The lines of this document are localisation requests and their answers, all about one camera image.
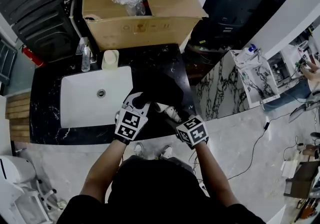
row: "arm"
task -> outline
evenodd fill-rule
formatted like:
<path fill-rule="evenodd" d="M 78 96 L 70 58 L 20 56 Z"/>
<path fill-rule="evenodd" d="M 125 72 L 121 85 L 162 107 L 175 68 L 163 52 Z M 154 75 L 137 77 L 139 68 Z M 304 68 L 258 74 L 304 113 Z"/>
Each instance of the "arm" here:
<path fill-rule="evenodd" d="M 304 67 L 300 68 L 302 74 L 310 81 L 320 81 L 320 73 L 311 73 Z"/>
<path fill-rule="evenodd" d="M 317 65 L 313 64 L 312 62 L 310 61 L 307 61 L 306 64 L 311 68 L 311 70 L 313 72 L 316 72 L 318 69 L 320 69 L 320 67 L 318 67 Z"/>
<path fill-rule="evenodd" d="M 105 202 L 105 196 L 114 176 L 116 175 L 121 158 L 127 145 L 114 140 L 91 167 L 80 195 L 87 195 Z"/>
<path fill-rule="evenodd" d="M 211 197 L 216 197 L 224 206 L 239 204 L 233 194 L 227 177 L 221 170 L 207 144 L 202 141 L 194 146 L 199 159 L 204 184 Z"/>

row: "cardboard box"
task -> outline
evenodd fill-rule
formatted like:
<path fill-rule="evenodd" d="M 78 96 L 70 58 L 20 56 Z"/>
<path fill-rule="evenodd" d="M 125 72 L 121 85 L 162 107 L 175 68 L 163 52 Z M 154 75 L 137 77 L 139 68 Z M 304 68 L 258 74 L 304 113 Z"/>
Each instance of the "cardboard box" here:
<path fill-rule="evenodd" d="M 198 0 L 148 0 L 152 16 L 129 16 L 112 0 L 83 0 L 82 16 L 100 50 L 181 44 L 202 17 Z"/>

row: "floor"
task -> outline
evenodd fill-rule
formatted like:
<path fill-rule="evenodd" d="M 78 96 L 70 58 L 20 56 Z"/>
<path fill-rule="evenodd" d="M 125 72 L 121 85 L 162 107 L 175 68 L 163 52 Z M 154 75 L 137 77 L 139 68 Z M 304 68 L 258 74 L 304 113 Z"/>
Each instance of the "floor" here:
<path fill-rule="evenodd" d="M 209 148 L 228 178 L 244 171 L 250 164 L 255 141 L 264 130 L 267 120 L 291 113 L 298 102 L 292 102 L 266 116 L 261 107 L 245 112 L 206 122 L 209 132 Z M 296 199 L 283 196 L 285 178 L 280 171 L 283 163 L 284 149 L 299 142 L 312 143 L 310 133 L 320 131 L 318 114 L 306 112 L 294 122 L 288 124 L 288 116 L 273 120 L 265 135 L 255 147 L 251 168 L 244 174 L 230 180 L 236 197 L 249 210 L 269 221 L 284 205 L 287 205 L 283 224 L 290 223 L 297 214 Z M 189 161 L 192 151 L 175 136 L 150 139 L 142 142 L 145 156 L 153 159 L 165 145 L 173 145 L 173 156 L 193 165 L 195 154 Z M 78 195 L 86 175 L 108 145 L 57 146 L 15 143 L 16 149 L 26 148 L 21 157 L 32 161 L 40 179 L 57 190 L 58 200 L 68 201 Z M 134 143 L 131 143 L 124 159 L 133 154 Z M 294 148 L 288 149 L 289 159 Z M 201 178 L 200 168 L 195 169 L 196 176 Z"/>
<path fill-rule="evenodd" d="M 4 96 L 13 96 L 31 90 L 36 65 L 19 49 L 22 42 L 18 41 L 17 55 L 10 77 L 10 84 L 4 87 Z"/>

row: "white sink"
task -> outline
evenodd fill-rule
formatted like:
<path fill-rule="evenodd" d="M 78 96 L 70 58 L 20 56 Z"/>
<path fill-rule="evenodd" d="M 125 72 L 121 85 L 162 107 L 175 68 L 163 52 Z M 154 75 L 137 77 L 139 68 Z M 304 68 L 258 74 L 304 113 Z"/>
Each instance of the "white sink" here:
<path fill-rule="evenodd" d="M 116 112 L 132 88 L 129 66 L 65 76 L 60 92 L 61 127 L 115 124 Z"/>

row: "wooden floor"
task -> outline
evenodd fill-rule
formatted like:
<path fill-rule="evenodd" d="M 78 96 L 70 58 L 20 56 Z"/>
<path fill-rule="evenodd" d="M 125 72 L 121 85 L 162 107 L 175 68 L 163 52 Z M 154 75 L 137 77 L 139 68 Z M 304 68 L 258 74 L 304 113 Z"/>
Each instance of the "wooden floor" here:
<path fill-rule="evenodd" d="M 30 142 L 30 92 L 6 99 L 5 118 L 10 123 L 10 139 L 16 142 Z"/>

